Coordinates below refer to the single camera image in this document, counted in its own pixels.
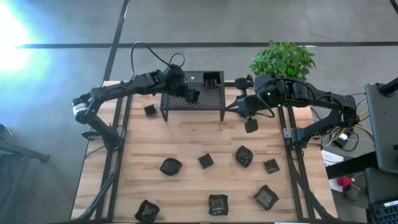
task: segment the wooden table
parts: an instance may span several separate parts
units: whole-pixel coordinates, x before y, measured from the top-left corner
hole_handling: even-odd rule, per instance
[[[235,87],[227,87],[226,104],[233,102],[239,94]],[[159,103],[160,95],[134,95],[114,222],[135,222],[134,215],[145,199],[160,207],[157,222],[297,220],[278,117],[257,116],[259,130],[248,134],[244,130],[244,120],[234,113],[226,113],[223,122],[220,122],[219,111],[171,111],[168,122],[162,119],[160,113],[155,118],[147,118],[144,107],[155,104],[159,108]],[[115,106],[116,100],[105,102],[98,116],[105,123],[111,123]],[[310,108],[294,108],[294,112],[298,127],[313,122]],[[102,144],[102,141],[90,142],[88,152]],[[242,145],[254,154],[251,165],[246,169],[234,160],[236,150]],[[198,158],[206,153],[210,153],[215,164],[203,170]],[[169,157],[183,163],[180,172],[173,177],[159,170]],[[72,218],[78,217],[98,193],[105,158],[106,150],[103,149],[85,160]],[[268,174],[263,162],[273,158],[280,171]],[[304,159],[311,190],[328,212],[336,217],[319,147],[306,148]],[[266,184],[279,196],[279,201],[269,211],[265,211],[253,198]],[[228,216],[208,214],[209,194],[228,196]],[[300,198],[306,210],[303,194]]]

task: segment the concrete floor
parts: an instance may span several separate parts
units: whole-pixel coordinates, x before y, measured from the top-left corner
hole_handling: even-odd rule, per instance
[[[110,49],[20,49],[13,44],[112,43],[124,0],[0,1],[0,123],[16,141],[51,154],[32,161],[19,206],[8,223],[69,219],[86,151],[72,99],[100,85]],[[358,42],[397,41],[398,15],[388,0],[134,0],[120,43],[144,42]],[[163,58],[185,54],[184,70],[224,70],[226,79],[250,73],[253,48],[155,49]],[[341,94],[364,91],[366,83],[397,76],[398,47],[314,47],[317,68],[308,81]],[[163,69],[148,51],[134,53],[136,72]],[[116,52],[110,80],[131,76],[129,49]],[[366,109],[362,104],[359,111]],[[327,110],[316,108],[321,116]],[[370,128],[368,121],[363,124]],[[364,133],[358,131],[362,138]],[[356,152],[328,147],[347,156]],[[361,144],[360,154],[374,150]],[[335,194],[339,217],[365,221],[363,209]]]

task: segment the green plant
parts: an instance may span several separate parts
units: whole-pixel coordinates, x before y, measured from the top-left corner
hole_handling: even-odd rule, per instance
[[[315,67],[312,57],[305,47],[288,42],[277,44],[269,41],[268,49],[260,51],[249,66],[255,75],[276,73],[285,78],[306,80],[308,68]]]

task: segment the black mesh platform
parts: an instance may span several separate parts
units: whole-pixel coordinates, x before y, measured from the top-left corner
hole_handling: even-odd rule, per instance
[[[168,112],[173,110],[220,110],[220,120],[223,120],[223,109],[225,108],[224,72],[216,71],[220,73],[221,78],[221,84],[217,88],[207,88],[203,85],[205,72],[208,71],[185,71],[188,87],[200,91],[196,103],[189,103],[185,99],[175,96],[162,95],[160,111],[165,121],[167,121]]]

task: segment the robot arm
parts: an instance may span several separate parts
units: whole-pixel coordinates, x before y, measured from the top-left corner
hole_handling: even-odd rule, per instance
[[[185,98],[189,102],[198,100],[199,91],[190,90],[185,84],[184,72],[176,65],[167,67],[163,72],[156,70],[136,76],[129,82],[92,88],[87,94],[75,98],[72,103],[75,119],[81,124],[89,124],[102,135],[107,149],[117,149],[121,140],[115,127],[106,125],[96,114],[100,106],[108,100],[123,96],[140,94],[155,95],[165,93]]]
[[[313,105],[332,109],[328,117],[306,128],[294,128],[284,133],[288,138],[292,138],[293,145],[298,147],[305,147],[314,135],[323,134],[336,126],[350,128],[359,121],[355,100],[352,96],[318,90],[313,85],[301,80],[260,75],[254,81],[255,95],[247,95],[246,88],[249,85],[245,78],[237,78],[235,83],[242,93],[233,104],[227,106],[226,111],[238,113],[248,119],[245,124],[248,133],[258,129],[257,121],[253,119],[253,116],[259,114],[258,111],[264,109],[271,111],[271,108],[278,106],[306,107]]]

